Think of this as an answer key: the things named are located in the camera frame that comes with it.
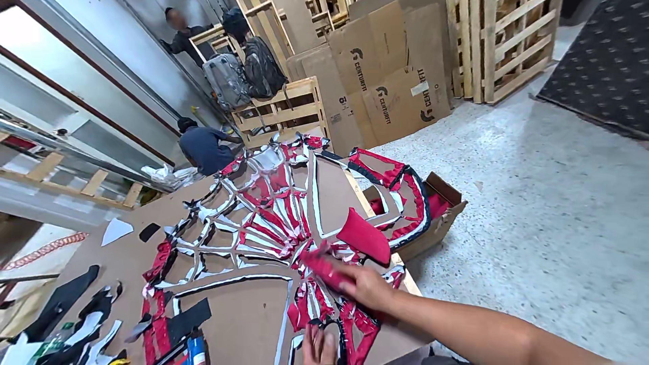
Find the bottle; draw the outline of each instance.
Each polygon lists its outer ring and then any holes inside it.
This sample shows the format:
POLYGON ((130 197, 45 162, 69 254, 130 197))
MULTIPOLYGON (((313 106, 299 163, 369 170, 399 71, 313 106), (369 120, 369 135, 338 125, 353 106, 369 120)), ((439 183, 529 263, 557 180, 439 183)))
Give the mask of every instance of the bottle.
POLYGON ((43 356, 55 353, 58 350, 63 348, 63 344, 68 340, 74 333, 74 323, 65 322, 61 330, 51 333, 43 342, 38 351, 34 354, 29 365, 33 365, 36 361, 43 356))

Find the gray backpack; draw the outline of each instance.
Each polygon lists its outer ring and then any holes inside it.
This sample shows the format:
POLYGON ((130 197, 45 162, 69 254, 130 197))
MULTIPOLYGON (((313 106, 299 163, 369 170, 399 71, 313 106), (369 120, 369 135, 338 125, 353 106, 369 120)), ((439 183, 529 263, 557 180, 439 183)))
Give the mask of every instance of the gray backpack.
POLYGON ((203 71, 214 90, 221 107, 231 112, 250 104, 243 66, 230 53, 215 55, 203 65, 203 71))

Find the black backpack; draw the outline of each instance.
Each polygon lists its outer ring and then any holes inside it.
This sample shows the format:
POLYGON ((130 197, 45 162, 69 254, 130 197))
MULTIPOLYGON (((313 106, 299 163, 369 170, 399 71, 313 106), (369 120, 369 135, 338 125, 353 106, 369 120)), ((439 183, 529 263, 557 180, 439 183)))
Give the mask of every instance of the black backpack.
POLYGON ((250 84, 250 96, 258 99, 275 96, 287 81, 271 50, 259 37, 246 42, 245 75, 250 84))
POLYGON ((250 31, 241 9, 232 8, 223 14, 223 30, 234 37, 240 44, 245 42, 245 35, 250 31))

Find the blue shirt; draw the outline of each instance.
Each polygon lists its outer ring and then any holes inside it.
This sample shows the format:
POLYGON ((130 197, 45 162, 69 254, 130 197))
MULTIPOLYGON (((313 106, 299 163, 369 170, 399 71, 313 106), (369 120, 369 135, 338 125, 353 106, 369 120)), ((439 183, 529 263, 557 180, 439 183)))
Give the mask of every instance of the blue shirt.
POLYGON ((213 175, 234 161, 232 151, 225 145, 219 145, 227 134, 211 127, 189 127, 180 136, 180 149, 186 157, 196 162, 199 172, 213 175))

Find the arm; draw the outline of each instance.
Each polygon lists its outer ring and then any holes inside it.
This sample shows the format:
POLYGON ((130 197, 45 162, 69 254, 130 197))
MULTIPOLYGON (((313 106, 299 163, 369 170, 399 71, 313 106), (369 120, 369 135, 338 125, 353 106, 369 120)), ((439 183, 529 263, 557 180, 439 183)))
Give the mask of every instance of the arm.
POLYGON ((341 290, 366 307, 418 326, 480 365, 599 365, 611 361, 531 323, 494 310, 394 290, 370 268, 343 265, 356 284, 341 290))
POLYGON ((241 139, 241 137, 232 136, 232 135, 229 136, 229 135, 227 135, 227 134, 225 134, 225 133, 223 133, 223 132, 221 132, 221 131, 219 131, 219 130, 217 130, 215 128, 211 128, 211 130, 212 130, 212 133, 214 133, 214 135, 216 136, 216 138, 218 138, 218 139, 220 139, 222 141, 228 141, 228 142, 232 142, 234 144, 243 143, 243 139, 241 139))

